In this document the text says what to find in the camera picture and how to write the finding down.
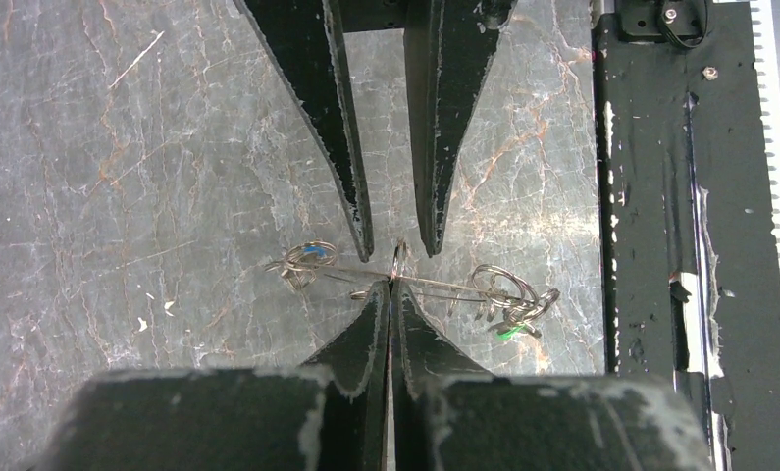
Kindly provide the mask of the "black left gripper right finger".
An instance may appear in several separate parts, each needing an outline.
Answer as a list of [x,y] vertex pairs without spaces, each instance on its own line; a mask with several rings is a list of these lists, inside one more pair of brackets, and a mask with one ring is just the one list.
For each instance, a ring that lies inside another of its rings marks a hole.
[[426,320],[409,285],[390,299],[400,470],[708,470],[687,401],[611,376],[503,377]]

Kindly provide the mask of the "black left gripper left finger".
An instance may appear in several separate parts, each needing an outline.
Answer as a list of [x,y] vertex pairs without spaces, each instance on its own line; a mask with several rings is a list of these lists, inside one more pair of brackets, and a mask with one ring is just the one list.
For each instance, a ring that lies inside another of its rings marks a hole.
[[75,395],[38,470],[382,470],[390,286],[290,368],[122,370]]

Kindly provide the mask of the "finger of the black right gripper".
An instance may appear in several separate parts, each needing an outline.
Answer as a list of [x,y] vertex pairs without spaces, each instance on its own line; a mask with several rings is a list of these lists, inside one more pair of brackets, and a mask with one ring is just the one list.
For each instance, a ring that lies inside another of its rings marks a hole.
[[403,34],[413,185],[426,253],[441,253],[458,155],[512,1],[408,4]]
[[237,1],[326,158],[359,259],[374,252],[338,1]]

